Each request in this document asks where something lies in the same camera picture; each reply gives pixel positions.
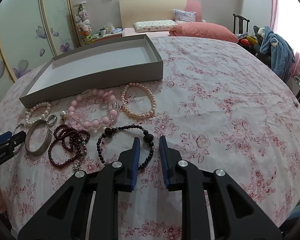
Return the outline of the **thin silver hoop bangle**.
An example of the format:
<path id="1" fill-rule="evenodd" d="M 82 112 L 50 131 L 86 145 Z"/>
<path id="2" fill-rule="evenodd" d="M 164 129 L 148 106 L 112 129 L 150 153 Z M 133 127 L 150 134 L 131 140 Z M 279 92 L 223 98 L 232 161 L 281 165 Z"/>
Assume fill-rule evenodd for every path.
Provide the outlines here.
<path id="1" fill-rule="evenodd" d="M 19 144 L 17 144 L 14 148 L 13 154 L 16 155 L 17 153 L 19 153 L 21 147 L 23 146 L 24 142 L 25 142 L 25 138 L 26 138 L 26 126 L 24 123 L 20 123 L 13 132 L 13 135 L 18 135 L 18 142 Z"/>

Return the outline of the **pearl earring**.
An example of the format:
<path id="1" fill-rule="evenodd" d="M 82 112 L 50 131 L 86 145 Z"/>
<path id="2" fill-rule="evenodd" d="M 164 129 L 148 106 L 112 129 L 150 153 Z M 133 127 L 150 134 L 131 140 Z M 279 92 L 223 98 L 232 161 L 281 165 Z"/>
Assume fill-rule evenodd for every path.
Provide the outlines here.
<path id="1" fill-rule="evenodd" d="M 60 124 L 64 124 L 66 122 L 66 119 L 67 119 L 67 112 L 66 111 L 60 111 L 59 116 L 60 116 Z"/>

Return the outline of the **floral pink bedsheet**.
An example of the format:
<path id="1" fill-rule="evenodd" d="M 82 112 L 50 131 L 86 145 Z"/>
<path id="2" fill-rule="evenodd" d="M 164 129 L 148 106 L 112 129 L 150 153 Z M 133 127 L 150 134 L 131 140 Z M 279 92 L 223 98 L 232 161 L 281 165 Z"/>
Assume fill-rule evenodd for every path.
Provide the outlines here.
<path id="1" fill-rule="evenodd" d="M 164 79 L 145 83 L 157 108 L 138 124 L 154 135 L 154 155 L 132 193 L 119 194 L 119 239 L 181 239 L 181 194 L 162 178 L 159 138 L 208 171 L 224 169 L 280 226 L 300 199 L 300 105 L 266 65 L 236 44 L 152 37 Z M 46 64 L 14 83 L 0 104 L 0 135 L 25 119 L 19 97 Z M 25 148 L 0 166 L 0 186 L 18 233 L 65 181 L 47 153 Z"/>

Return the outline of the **floral wardrobe doors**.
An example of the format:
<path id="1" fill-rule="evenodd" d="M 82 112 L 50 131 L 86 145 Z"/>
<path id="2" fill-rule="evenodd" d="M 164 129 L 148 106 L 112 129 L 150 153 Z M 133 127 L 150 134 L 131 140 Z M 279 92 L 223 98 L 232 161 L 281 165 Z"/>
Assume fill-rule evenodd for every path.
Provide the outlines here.
<path id="1" fill-rule="evenodd" d="M 19 78 L 77 46 L 70 0 L 1 0 L 0 103 Z"/>

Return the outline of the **plush toy tower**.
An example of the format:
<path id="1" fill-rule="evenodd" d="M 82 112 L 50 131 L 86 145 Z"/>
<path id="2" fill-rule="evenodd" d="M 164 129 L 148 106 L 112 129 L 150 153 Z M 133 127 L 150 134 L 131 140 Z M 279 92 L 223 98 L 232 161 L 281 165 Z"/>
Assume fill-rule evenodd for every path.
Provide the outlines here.
<path id="1" fill-rule="evenodd" d="M 85 8 L 86 3 L 86 1 L 83 1 L 74 6 L 74 8 L 76 9 L 76 13 L 74 15 L 75 27 L 80 46 L 89 43 L 92 33 L 89 16 Z"/>

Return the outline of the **white mug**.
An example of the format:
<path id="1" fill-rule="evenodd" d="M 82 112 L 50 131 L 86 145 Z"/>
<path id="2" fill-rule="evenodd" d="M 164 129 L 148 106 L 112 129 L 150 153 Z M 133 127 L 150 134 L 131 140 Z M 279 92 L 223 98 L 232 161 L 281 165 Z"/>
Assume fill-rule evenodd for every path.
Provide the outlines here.
<path id="1" fill-rule="evenodd" d="M 100 36 L 103 37 L 106 35 L 107 30 L 105 28 L 99 30 Z"/>

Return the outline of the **grey cardboard tray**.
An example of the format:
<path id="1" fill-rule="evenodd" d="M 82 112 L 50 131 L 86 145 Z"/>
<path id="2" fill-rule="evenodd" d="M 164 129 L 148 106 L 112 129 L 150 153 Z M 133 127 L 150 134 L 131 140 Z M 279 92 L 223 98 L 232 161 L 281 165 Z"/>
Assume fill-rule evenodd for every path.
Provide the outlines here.
<path id="1" fill-rule="evenodd" d="M 163 77 L 162 58 L 147 35 L 112 38 L 52 58 L 36 74 L 19 100 L 29 108 L 87 89 L 158 81 Z"/>

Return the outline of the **pink bedside table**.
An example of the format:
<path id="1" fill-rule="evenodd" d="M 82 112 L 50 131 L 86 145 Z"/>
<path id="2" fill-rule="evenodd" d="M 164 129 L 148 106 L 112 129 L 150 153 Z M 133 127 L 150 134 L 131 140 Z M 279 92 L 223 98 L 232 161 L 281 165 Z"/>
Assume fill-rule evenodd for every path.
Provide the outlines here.
<path id="1" fill-rule="evenodd" d="M 121 36 L 122 36 L 122 31 L 119 31 L 117 33 L 106 33 L 103 36 L 100 33 L 98 33 L 91 37 L 91 39 L 88 41 L 88 44 L 93 44 L 95 42 L 107 40 L 107 39 L 111 39 L 111 38 L 118 38 Z"/>

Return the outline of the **blue bathrobe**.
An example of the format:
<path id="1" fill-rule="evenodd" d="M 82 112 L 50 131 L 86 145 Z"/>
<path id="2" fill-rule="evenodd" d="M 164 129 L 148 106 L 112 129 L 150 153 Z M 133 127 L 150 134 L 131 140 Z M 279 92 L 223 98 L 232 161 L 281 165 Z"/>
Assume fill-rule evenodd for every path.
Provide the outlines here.
<path id="1" fill-rule="evenodd" d="M 268 49 L 271 49 L 270 68 L 283 82 L 286 82 L 290 76 L 290 68 L 295 63 L 294 52 L 290 45 L 269 26 L 263 29 L 260 53 L 265 54 Z"/>

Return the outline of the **salmon folded duvet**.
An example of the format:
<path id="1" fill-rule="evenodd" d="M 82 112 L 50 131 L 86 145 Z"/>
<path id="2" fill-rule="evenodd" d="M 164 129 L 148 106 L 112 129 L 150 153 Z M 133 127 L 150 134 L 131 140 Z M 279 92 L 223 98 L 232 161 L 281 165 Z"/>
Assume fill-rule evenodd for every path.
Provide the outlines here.
<path id="1" fill-rule="evenodd" d="M 206 22 L 188 22 L 174 25 L 169 30 L 170 36 L 201 37 L 238 43 L 239 39 L 228 28 Z"/>

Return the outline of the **beige bed headboard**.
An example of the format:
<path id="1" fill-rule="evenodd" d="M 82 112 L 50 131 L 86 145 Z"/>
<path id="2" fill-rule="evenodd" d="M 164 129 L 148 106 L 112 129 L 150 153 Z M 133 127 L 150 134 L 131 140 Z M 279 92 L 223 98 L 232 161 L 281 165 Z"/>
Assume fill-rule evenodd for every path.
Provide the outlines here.
<path id="1" fill-rule="evenodd" d="M 193 11 L 196 21 L 202 20 L 201 3 L 194 0 L 120 0 L 119 7 L 123 28 L 132 28 L 136 22 L 173 20 L 174 9 Z"/>

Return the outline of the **floral white pillow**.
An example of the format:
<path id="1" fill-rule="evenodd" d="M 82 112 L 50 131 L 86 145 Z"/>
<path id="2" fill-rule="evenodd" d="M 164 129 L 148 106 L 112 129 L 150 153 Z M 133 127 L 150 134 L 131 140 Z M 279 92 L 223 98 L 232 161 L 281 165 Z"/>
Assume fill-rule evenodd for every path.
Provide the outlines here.
<path id="1" fill-rule="evenodd" d="M 175 25 L 173 20 L 142 21 L 134 23 L 134 29 L 137 33 L 169 31 Z"/>

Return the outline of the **dark wooden chair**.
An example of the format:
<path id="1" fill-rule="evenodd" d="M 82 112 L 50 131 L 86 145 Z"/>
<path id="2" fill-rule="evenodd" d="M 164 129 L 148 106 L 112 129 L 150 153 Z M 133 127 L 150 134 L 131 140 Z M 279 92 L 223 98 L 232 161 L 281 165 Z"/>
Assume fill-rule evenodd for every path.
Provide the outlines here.
<path id="1" fill-rule="evenodd" d="M 233 23 L 233 33 L 234 34 L 243 34 L 249 31 L 250 20 L 241 16 L 233 14 L 234 23 Z"/>

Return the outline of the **blue patterned pillow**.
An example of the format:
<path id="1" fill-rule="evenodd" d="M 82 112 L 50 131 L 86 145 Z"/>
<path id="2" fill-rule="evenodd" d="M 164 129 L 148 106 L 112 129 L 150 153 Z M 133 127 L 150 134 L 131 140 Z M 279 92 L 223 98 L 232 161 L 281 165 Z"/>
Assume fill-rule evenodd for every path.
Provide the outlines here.
<path id="1" fill-rule="evenodd" d="M 195 22 L 196 21 L 196 12 L 188 12 L 178 9 L 173 9 L 174 20 L 175 22 Z"/>

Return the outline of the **pink curtain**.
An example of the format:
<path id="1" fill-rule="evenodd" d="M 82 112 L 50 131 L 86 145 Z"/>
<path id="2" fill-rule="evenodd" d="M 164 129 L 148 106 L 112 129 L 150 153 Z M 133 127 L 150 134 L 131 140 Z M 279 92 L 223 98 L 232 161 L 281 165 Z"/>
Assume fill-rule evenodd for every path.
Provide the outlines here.
<path id="1" fill-rule="evenodd" d="M 295 56 L 290 74 L 300 75 L 300 1 L 271 0 L 270 27 L 284 38 Z"/>

